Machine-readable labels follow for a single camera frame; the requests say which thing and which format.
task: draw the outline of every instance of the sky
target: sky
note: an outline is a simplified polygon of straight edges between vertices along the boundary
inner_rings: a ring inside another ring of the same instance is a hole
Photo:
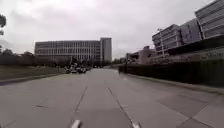
[[[111,37],[113,58],[118,58],[146,45],[153,48],[158,28],[184,24],[212,1],[0,0],[0,13],[7,18],[0,40],[13,52],[33,53],[36,41]]]

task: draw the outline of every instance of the curb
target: curb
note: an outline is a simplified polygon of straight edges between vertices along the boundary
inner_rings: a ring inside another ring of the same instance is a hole
[[[34,80],[34,79],[41,79],[45,77],[52,77],[57,76],[61,74],[48,74],[48,75],[40,75],[40,76],[31,76],[31,77],[22,77],[22,78],[15,78],[15,79],[8,79],[8,80],[0,80],[0,86],[11,84],[11,83],[17,83],[17,82],[23,82],[28,80]]]
[[[188,84],[188,83],[181,83],[181,82],[162,80],[162,79],[156,79],[156,78],[151,78],[151,77],[137,76],[137,75],[132,75],[132,74],[127,74],[127,75],[137,77],[140,79],[146,79],[146,80],[158,82],[158,83],[168,84],[168,85],[175,86],[175,87],[182,87],[182,88],[186,88],[189,90],[197,90],[197,91],[202,91],[202,92],[224,95],[224,89],[222,89],[222,88],[214,88],[214,87],[207,87],[205,85],[194,85],[194,84]]]

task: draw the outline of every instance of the grass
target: grass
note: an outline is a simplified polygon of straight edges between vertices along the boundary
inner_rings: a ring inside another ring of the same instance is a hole
[[[25,67],[25,66],[0,66],[0,80],[39,76],[58,73],[57,68]]]

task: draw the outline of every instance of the street lamp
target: street lamp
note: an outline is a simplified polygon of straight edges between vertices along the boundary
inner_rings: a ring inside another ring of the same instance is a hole
[[[164,57],[164,46],[163,46],[163,40],[162,40],[162,31],[163,29],[157,29],[159,31],[159,34],[160,34],[160,42],[161,42],[161,46],[162,46],[162,54],[163,54],[163,57]]]
[[[0,14],[0,28],[3,28],[6,25],[6,18],[5,16]],[[0,35],[4,35],[4,31],[0,30]]]

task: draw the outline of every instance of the office building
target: office building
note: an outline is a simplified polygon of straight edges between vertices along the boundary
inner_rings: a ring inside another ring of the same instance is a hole
[[[149,46],[145,46],[138,53],[139,53],[139,61],[138,61],[138,64],[147,64],[147,62],[150,59],[150,57],[156,55],[155,49],[150,49]]]
[[[195,14],[205,39],[224,35],[224,0],[215,0]]]
[[[180,26],[183,45],[202,40],[202,34],[197,19],[190,20]]]
[[[173,24],[152,36],[157,55],[166,56],[167,50],[182,45],[180,30],[180,26]]]
[[[126,54],[126,59],[128,62],[135,63],[139,59],[139,52],[135,53],[127,53]]]
[[[44,41],[36,42],[35,55],[51,60],[69,60],[71,57],[80,61],[112,60],[112,39]]]

